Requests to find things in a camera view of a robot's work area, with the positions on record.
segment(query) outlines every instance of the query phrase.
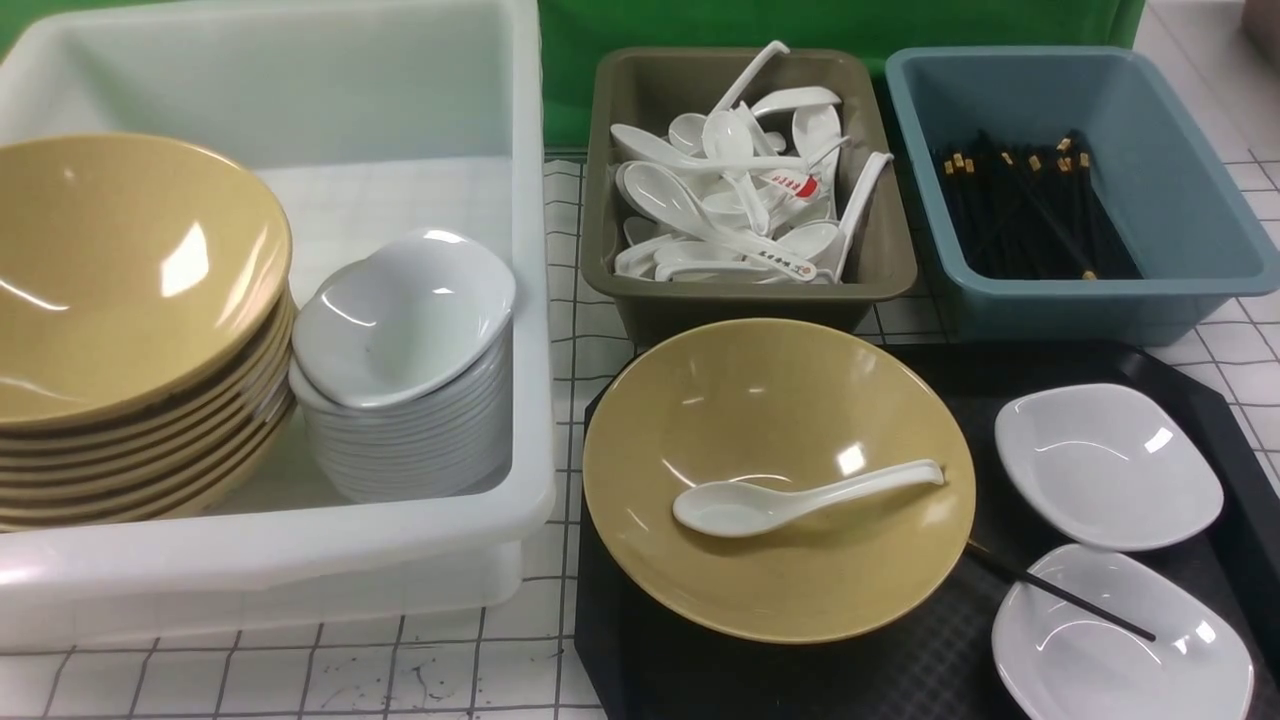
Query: white tiled counter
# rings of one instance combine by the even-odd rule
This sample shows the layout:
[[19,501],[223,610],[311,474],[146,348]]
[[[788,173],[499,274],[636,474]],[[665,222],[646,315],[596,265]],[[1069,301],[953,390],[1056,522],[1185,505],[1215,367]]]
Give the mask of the white tiled counter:
[[[1238,4],[1157,3],[1138,49],[1169,77],[1280,243],[1280,78],[1240,47],[1231,13],[1238,19]],[[603,719],[572,644],[582,411],[635,348],[576,270],[580,160],[550,160],[544,172],[559,496],[526,543],[526,582],[511,602],[0,655],[0,720]],[[859,334],[890,345],[946,340],[923,284],[877,307]],[[1231,301],[1155,354],[1226,396],[1280,492],[1280,295]]]

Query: stack of yellow bowls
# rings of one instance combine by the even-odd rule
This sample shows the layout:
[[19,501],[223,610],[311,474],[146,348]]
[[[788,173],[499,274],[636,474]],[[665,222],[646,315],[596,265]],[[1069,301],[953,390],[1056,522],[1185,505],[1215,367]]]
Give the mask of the stack of yellow bowls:
[[136,135],[0,149],[0,530],[186,516],[293,409],[288,222],[252,173]]

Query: blue plastic bin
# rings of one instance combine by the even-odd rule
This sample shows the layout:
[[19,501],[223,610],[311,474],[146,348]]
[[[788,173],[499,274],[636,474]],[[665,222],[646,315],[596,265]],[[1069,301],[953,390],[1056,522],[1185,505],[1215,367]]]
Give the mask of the blue plastic bin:
[[[932,47],[886,67],[961,340],[1169,345],[1230,297],[1280,288],[1280,251],[1146,58],[1112,47]],[[964,260],[931,149],[978,129],[1007,142],[1088,136],[1098,197],[1140,281],[1001,281]]]

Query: green backdrop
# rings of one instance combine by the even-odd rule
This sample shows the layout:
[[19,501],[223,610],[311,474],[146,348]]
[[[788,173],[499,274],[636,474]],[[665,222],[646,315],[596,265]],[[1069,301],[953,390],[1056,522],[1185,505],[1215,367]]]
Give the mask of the green backdrop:
[[[166,0],[0,0],[8,49],[45,15]],[[641,45],[835,47],[874,74],[922,45],[1129,47],[1143,0],[540,0],[548,146],[585,146],[595,65]]]

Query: black chopstick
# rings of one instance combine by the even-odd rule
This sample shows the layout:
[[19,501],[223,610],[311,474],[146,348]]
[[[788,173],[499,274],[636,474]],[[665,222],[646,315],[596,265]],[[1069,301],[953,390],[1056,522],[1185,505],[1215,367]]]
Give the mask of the black chopstick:
[[1059,600],[1065,600],[1066,602],[1070,602],[1071,605],[1079,607],[1080,610],[1092,612],[1093,615],[1097,615],[1098,618],[1106,620],[1107,623],[1111,623],[1112,625],[1128,630],[1149,643],[1156,642],[1156,635],[1149,630],[1144,630],[1138,625],[1134,625],[1133,623],[1125,620],[1124,618],[1117,618],[1107,612],[1106,610],[1102,610],[1097,605],[1093,605],[1092,602],[1084,600],[1083,597],[1076,597],[1064,591],[1062,588],[1055,585],[1053,583],[1043,580],[1039,577],[1033,575],[1027,570],[1023,570],[1021,568],[1018,568],[1016,565],[1009,562],[1007,560],[992,555],[991,551],[988,551],[987,548],[982,547],[980,544],[973,541],[969,541],[969,543],[965,546],[965,552],[968,552],[970,556],[973,556],[983,565],[998,571],[1000,574],[1010,579],[1027,583],[1028,585],[1032,585],[1037,589],[1042,589]]

